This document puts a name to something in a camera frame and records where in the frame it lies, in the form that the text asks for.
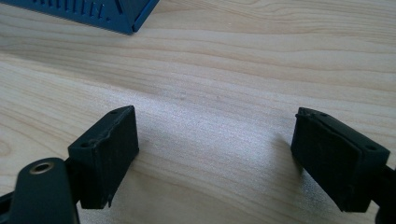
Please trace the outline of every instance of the light wood tabletop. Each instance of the light wood tabletop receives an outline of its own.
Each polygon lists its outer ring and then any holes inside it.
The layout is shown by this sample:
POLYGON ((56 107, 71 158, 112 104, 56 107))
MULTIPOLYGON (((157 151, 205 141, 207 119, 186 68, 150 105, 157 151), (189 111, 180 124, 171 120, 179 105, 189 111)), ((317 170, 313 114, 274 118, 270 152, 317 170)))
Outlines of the light wood tabletop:
POLYGON ((161 0, 131 36, 0 4, 0 193, 109 110, 140 153, 81 223, 374 223, 342 213, 290 153, 300 106, 396 166, 396 1, 161 0))

